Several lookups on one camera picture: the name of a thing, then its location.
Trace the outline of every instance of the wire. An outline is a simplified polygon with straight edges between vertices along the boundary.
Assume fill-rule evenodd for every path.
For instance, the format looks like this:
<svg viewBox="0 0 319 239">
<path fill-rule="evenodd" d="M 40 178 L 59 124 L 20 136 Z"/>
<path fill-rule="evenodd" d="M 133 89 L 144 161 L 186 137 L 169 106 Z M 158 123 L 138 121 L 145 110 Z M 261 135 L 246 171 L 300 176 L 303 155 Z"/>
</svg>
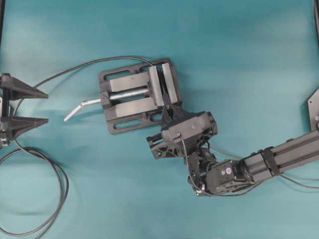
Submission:
<svg viewBox="0 0 319 239">
<path fill-rule="evenodd" d="M 308 188 L 308 189 L 315 189 L 315 190 L 319 190 L 319 187 L 314 187 L 314 186 L 308 186 L 308 185 L 305 185 L 305 184 L 302 184 L 302 183 L 300 183 L 300 182 L 297 182 L 297 181 L 295 181 L 295 180 L 293 180 L 293 179 L 291 179 L 291 178 L 289 178 L 289 177 L 287 177 L 287 176 L 285 176 L 285 175 L 280 175 L 282 178 L 284 178 L 284 179 L 286 179 L 286 180 L 288 180 L 288 181 L 290 181 L 290 182 L 292 182 L 292 183 L 295 183 L 295 184 L 297 184 L 297 185 L 299 185 L 299 186 L 301 186 L 301 187 L 304 187 L 304 188 Z"/>
<path fill-rule="evenodd" d="M 102 59 L 97 59 L 97 60 L 93 60 L 93 61 L 89 61 L 89 62 L 86 62 L 86 63 L 83 63 L 81 65 L 78 65 L 78 66 L 75 66 L 75 67 L 72 67 L 72 68 L 69 68 L 63 72 L 60 72 L 54 76 L 51 76 L 43 81 L 41 81 L 40 83 L 38 83 L 37 85 L 34 86 L 34 88 L 38 88 L 39 86 L 59 77 L 59 76 L 62 76 L 64 74 L 67 74 L 69 72 L 72 72 L 72 71 L 75 71 L 75 70 L 78 70 L 80 68 L 83 68 L 83 67 L 86 67 L 88 65 L 92 65 L 92 64 L 95 64 L 95 63 L 99 63 L 99 62 L 106 62 L 106 61 L 112 61 L 112 60 L 120 60 L 120 59 L 127 59 L 127 60 L 139 60 L 139 61 L 142 61 L 150 66 L 152 66 L 152 63 L 141 58 L 141 57 L 135 57 L 135 56 L 117 56 L 117 57 L 108 57 L 108 58 L 102 58 Z M 13 112 L 13 116 L 16 115 L 17 113 L 17 110 L 19 109 L 21 103 L 23 102 L 24 99 L 21 99 L 19 100 L 16 108 L 14 109 L 14 112 Z M 19 142 L 15 139 L 14 142 L 16 143 L 16 145 L 18 146 L 18 149 L 8 153 L 7 155 L 5 155 L 4 157 L 2 157 L 0 159 L 0 164 L 2 162 L 4 162 L 6 159 L 8 159 L 10 156 L 16 154 L 16 153 L 19 153 L 19 152 L 24 152 L 26 154 L 29 154 L 33 157 L 37 157 L 37 158 L 41 158 L 43 160 L 46 160 L 50 165 L 51 167 L 53 168 L 54 172 L 55 172 L 55 175 L 57 176 L 57 179 L 58 179 L 58 183 L 59 183 L 59 187 L 60 187 L 60 198 L 59 198 L 59 204 L 58 204 L 58 207 L 57 209 L 55 210 L 55 212 L 44 222 L 42 223 L 40 226 L 38 226 L 37 228 L 29 231 L 29 232 L 26 232 L 26 233 L 10 233 L 4 229 L 2 229 L 0 227 L 0 232 L 8 235 L 8 236 L 11 236 L 11 237 L 24 237 L 24 236 L 28 236 L 28 235 L 31 235 L 31 234 L 34 234 L 38 231 L 40 231 L 41 229 L 43 229 L 43 231 L 35 238 L 35 239 L 40 239 L 49 229 L 50 227 L 52 226 L 52 224 L 54 223 L 54 221 L 56 220 L 60 210 L 62 209 L 64 203 L 65 203 L 65 200 L 67 198 L 67 195 L 68 195 L 68 192 L 69 192 L 69 179 L 65 173 L 65 171 L 57 164 L 55 163 L 53 160 L 49 159 L 48 157 L 46 157 L 44 154 L 42 154 L 41 152 L 39 152 L 38 150 L 36 149 L 32 149 L 32 148 L 28 148 L 28 147 L 23 147 L 19 144 Z M 61 178 L 59 172 L 62 172 L 63 176 L 64 176 L 64 179 L 65 179 L 65 190 L 63 190 L 63 179 Z"/>
<path fill-rule="evenodd" d="M 222 155 L 224 155 L 224 156 L 226 156 L 226 157 L 230 157 L 230 158 L 232 158 L 232 159 L 238 159 L 238 160 L 242 159 L 242 157 L 239 157 L 239 156 L 237 156 L 237 155 L 234 155 L 234 154 L 231 154 L 231 153 L 229 153 L 229 152 L 223 151 L 223 150 L 221 150 L 221 149 L 219 149 L 219 148 L 217 148 L 217 147 L 215 147 L 215 146 L 213 146 L 213 145 L 211 145 L 210 148 L 211 148 L 212 150 L 216 151 L 217 153 L 220 153 L 220 154 L 222 154 Z"/>
<path fill-rule="evenodd" d="M 53 171 L 58 179 L 58 183 L 59 183 L 59 187 L 60 187 L 60 198 L 59 198 L 59 203 L 58 203 L 58 207 L 55 210 L 55 212 L 44 222 L 42 223 L 40 226 L 38 226 L 37 228 L 26 232 L 26 233 L 10 233 L 6 230 L 4 230 L 3 228 L 0 228 L 0 232 L 11 236 L 11 237 L 24 237 L 24 236 L 28 236 L 31 234 L 34 234 L 36 232 L 38 232 L 39 230 L 43 229 L 45 226 L 47 226 L 37 237 L 36 239 L 39 239 L 40 237 L 42 237 L 48 230 L 49 228 L 52 226 L 53 222 L 55 221 L 55 219 L 57 218 L 62 206 L 65 203 L 65 200 L 67 198 L 68 192 L 69 192 L 69 180 L 68 177 L 65 173 L 65 171 L 54 161 L 52 161 L 51 159 L 49 159 L 48 157 L 46 157 L 44 154 L 42 154 L 41 152 L 32 149 L 32 148 L 18 148 L 10 153 L 8 153 L 7 155 L 5 155 L 2 159 L 0 159 L 0 164 L 3 163 L 6 159 L 8 159 L 10 156 L 19 153 L 19 152 L 27 152 L 28 154 L 31 154 L 32 156 L 35 156 L 37 158 L 41 158 L 43 160 L 46 160 L 51 167 L 53 168 Z M 58 170 L 60 170 L 60 172 L 62 172 L 64 179 L 65 179 L 65 190 L 63 190 L 63 179 L 61 178 L 60 174 L 58 173 Z"/>
<path fill-rule="evenodd" d="M 251 192 L 253 189 L 255 189 L 256 187 L 258 187 L 260 184 L 262 184 L 264 182 L 264 181 L 260 181 L 260 182 L 258 182 L 256 184 L 254 184 L 253 186 L 251 186 L 247 191 L 245 191 L 243 193 L 239 193 L 239 194 L 217 195 L 217 194 L 211 194 L 211 193 L 207 193 L 207 192 L 203 191 L 202 189 L 197 187 L 197 185 L 194 183 L 193 178 L 191 176 L 191 172 L 189 170 L 187 150 L 186 150 L 185 142 L 184 142 L 184 139 L 183 139 L 183 136 L 181 135 L 181 133 L 179 133 L 179 138 L 180 138 L 180 140 L 181 140 L 181 142 L 183 144 L 183 150 L 184 150 L 184 155 L 185 155 L 185 159 L 186 159 L 186 165 L 187 165 L 187 170 L 188 170 L 190 181 L 191 181 L 192 185 L 196 188 L 197 191 L 200 191 L 200 192 L 202 192 L 203 194 L 205 194 L 207 196 L 216 197 L 216 198 L 240 197 L 240 196 L 243 196 L 243 195 Z"/>
<path fill-rule="evenodd" d="M 83 63 L 81 65 L 77 65 L 75 67 L 72 67 L 72 68 L 69 68 L 65 71 L 62 71 L 54 76 L 51 76 L 43 81 L 41 81 L 40 83 L 38 83 L 37 85 L 34 86 L 34 88 L 38 88 L 39 86 L 59 77 L 59 76 L 62 76 L 64 74 L 67 74 L 69 72 L 72 72 L 72 71 L 75 71 L 75 70 L 78 70 L 80 68 L 83 68 L 85 66 L 89 66 L 89 65 L 92 65 L 92 64 L 95 64 L 95 63 L 99 63 L 99 62 L 106 62 L 106 61 L 114 61 L 114 60 L 137 60 L 137 61 L 142 61 L 150 66 L 153 66 L 153 64 L 147 60 L 145 60 L 144 58 L 142 57 L 137 57 L 137 56 L 115 56 L 115 57 L 107 57 L 107 58 L 101 58 L 101 59 L 96 59 L 96 60 L 93 60 L 93 61 L 88 61 L 86 63 Z M 18 105 L 16 106 L 16 108 L 14 109 L 14 112 L 13 112 L 13 116 L 15 116 L 17 110 L 19 109 L 21 103 L 23 102 L 24 99 L 21 99 L 19 100 L 19 103 Z"/>
</svg>

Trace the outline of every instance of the robotic arm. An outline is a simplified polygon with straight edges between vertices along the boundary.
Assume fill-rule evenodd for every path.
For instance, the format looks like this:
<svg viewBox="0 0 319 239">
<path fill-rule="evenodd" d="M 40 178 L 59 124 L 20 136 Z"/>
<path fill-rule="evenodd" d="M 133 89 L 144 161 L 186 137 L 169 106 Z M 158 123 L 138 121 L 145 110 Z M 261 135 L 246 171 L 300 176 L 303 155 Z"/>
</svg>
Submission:
<svg viewBox="0 0 319 239">
<path fill-rule="evenodd" d="M 309 100 L 312 104 L 310 116 L 314 114 L 314 96 Z M 209 151 L 208 140 L 216 134 L 216 121 L 210 112 L 189 113 L 179 106 L 169 105 L 163 110 L 161 133 L 147 140 L 155 159 L 184 157 L 189 171 L 188 182 L 198 196 L 234 196 L 223 194 L 250 191 L 269 178 L 319 159 L 319 131 L 316 128 L 249 157 L 222 162 L 217 162 Z"/>
</svg>

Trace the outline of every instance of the mounting plate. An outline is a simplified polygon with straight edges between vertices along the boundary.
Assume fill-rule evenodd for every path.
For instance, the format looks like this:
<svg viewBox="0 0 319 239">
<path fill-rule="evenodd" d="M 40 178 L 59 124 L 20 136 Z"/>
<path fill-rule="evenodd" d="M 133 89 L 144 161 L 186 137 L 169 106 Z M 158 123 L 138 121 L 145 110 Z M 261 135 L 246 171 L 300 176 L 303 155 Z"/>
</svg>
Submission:
<svg viewBox="0 0 319 239">
<path fill-rule="evenodd" d="M 317 130 L 319 122 L 319 89 L 308 99 L 309 121 L 311 131 Z"/>
</svg>

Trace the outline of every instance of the black clamp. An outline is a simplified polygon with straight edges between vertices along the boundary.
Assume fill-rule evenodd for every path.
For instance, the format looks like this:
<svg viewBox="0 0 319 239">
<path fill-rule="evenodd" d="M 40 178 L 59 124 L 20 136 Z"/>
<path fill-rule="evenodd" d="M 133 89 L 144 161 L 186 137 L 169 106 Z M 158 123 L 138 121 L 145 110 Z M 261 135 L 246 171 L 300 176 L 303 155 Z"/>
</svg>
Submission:
<svg viewBox="0 0 319 239">
<path fill-rule="evenodd" d="M 274 160 L 274 153 L 270 150 L 272 148 L 273 147 L 265 148 L 261 152 L 261 155 L 263 156 L 267 167 L 271 170 L 272 175 L 277 176 L 277 175 L 280 175 L 280 171 Z"/>
</svg>

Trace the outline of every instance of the teal mat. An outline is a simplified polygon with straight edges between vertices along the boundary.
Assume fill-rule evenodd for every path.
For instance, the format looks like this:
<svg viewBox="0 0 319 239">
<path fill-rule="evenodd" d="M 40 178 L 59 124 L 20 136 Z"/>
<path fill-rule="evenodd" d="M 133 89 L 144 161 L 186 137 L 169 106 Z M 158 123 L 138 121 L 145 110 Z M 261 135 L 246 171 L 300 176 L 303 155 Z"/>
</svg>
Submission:
<svg viewBox="0 0 319 239">
<path fill-rule="evenodd" d="M 306 100 L 319 86 L 312 0 L 6 3 L 0 72 L 35 85 L 117 55 L 171 58 L 184 108 L 211 111 L 219 129 L 211 142 L 231 153 L 248 156 L 310 130 Z M 63 122 L 81 101 L 98 96 L 99 72 L 133 63 L 87 67 L 41 86 L 48 100 L 23 102 L 20 116 L 49 118 L 49 124 L 19 141 L 42 149 L 71 180 L 69 198 L 44 238 L 319 236 L 317 192 L 276 178 L 242 198 L 197 198 L 182 159 L 153 159 L 146 137 L 158 126 L 109 135 L 100 105 Z M 317 177 L 318 170 L 314 162 L 287 175 Z M 0 226 L 17 233 L 38 226 L 53 212 L 57 194 L 48 165 L 12 157 L 0 167 Z"/>
</svg>

